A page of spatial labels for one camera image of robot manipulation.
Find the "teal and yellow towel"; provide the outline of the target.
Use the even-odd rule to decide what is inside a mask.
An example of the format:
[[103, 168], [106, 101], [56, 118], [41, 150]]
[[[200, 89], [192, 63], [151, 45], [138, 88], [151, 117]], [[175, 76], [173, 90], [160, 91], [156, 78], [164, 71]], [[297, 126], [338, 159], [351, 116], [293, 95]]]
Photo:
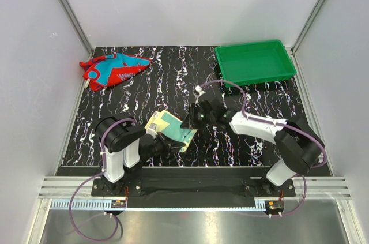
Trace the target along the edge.
[[166, 110], [155, 111], [145, 125], [147, 131], [153, 130], [156, 133], [161, 132], [165, 136], [185, 144], [180, 153], [187, 151], [193, 137], [196, 135], [196, 129], [181, 129], [182, 121]]

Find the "green plastic tray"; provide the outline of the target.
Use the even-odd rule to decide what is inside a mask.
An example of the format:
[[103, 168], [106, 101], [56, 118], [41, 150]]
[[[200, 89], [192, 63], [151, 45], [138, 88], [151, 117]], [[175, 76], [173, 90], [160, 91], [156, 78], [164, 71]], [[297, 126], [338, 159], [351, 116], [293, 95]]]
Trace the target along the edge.
[[289, 80], [296, 75], [280, 40], [218, 46], [215, 53], [222, 78], [239, 86]]

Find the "red and blue towel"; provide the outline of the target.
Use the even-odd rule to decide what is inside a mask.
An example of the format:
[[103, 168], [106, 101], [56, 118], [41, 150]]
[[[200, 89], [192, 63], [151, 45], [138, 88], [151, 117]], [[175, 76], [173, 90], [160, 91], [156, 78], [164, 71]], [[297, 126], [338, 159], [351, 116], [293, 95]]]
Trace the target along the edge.
[[85, 88], [94, 92], [118, 85], [148, 68], [152, 63], [149, 58], [135, 57], [122, 53], [91, 58], [88, 62], [79, 62], [84, 70]]

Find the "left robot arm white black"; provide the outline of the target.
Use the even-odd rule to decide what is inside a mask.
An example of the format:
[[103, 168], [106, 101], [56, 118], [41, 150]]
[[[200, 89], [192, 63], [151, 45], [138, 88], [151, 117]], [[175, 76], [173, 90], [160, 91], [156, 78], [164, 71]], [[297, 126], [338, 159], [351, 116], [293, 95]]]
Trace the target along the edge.
[[151, 157], [169, 158], [186, 146], [155, 127], [144, 128], [133, 117], [118, 120], [106, 117], [95, 127], [103, 160], [101, 180], [109, 194], [117, 196], [124, 190], [124, 177], [141, 168]]

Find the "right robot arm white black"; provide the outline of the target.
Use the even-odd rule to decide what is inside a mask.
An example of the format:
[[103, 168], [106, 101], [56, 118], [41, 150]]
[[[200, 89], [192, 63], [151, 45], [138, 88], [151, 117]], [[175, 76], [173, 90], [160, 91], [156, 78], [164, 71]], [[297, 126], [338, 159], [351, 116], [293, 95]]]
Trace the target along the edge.
[[283, 183], [295, 175], [306, 175], [318, 166], [320, 155], [326, 155], [322, 140], [304, 119], [272, 119], [226, 108], [217, 99], [197, 100], [191, 104], [182, 129], [200, 130], [215, 126], [219, 130], [260, 138], [274, 144], [281, 159], [273, 164], [262, 181], [263, 192], [274, 196]]

